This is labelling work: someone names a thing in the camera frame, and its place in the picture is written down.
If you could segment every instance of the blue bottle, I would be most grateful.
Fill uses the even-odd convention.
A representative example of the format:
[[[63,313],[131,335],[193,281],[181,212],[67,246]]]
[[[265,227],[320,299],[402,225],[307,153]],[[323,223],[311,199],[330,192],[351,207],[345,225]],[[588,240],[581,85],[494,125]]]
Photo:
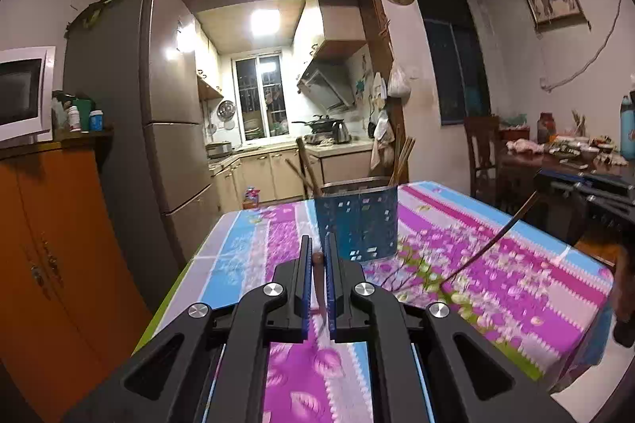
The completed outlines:
[[[635,107],[626,95],[620,107],[620,153],[627,160],[635,160]]]

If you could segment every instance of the refrigerator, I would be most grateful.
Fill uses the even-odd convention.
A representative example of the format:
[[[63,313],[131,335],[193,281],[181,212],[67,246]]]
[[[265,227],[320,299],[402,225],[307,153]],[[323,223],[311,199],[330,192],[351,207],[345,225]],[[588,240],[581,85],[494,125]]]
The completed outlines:
[[[193,22],[181,0],[112,0],[89,6],[67,35],[63,90],[94,99],[112,125],[102,191],[152,310],[218,218],[194,52],[177,37]]]

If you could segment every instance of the floral tablecloth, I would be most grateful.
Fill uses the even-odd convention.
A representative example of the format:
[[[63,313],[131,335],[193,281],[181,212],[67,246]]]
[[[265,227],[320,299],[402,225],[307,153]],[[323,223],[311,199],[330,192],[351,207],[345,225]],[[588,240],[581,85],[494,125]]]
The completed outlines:
[[[444,298],[531,378],[552,387],[601,358],[610,325],[609,270],[531,226],[518,223],[444,291],[454,271],[509,220],[437,183],[399,187],[398,255],[363,264],[366,279],[402,302]],[[237,302],[319,242],[312,201],[223,215],[169,292],[139,346],[185,308]],[[316,306],[315,296],[312,305]],[[264,401],[268,422],[371,422],[365,343],[336,344],[312,316],[303,344],[272,344]]]

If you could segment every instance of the utensil holder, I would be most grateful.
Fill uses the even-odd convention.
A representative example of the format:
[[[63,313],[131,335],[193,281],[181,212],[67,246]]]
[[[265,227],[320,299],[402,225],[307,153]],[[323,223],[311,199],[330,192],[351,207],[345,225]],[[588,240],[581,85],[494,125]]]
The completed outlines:
[[[326,183],[315,198],[320,242],[334,231],[341,257],[379,260],[397,251],[397,185],[375,177]]]

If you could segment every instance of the kettle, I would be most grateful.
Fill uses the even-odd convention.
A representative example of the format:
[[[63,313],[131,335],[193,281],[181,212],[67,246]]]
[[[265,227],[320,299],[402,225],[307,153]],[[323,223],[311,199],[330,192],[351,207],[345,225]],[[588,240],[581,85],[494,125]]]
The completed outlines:
[[[343,121],[333,123],[333,139],[336,144],[348,144],[350,142],[350,133]]]

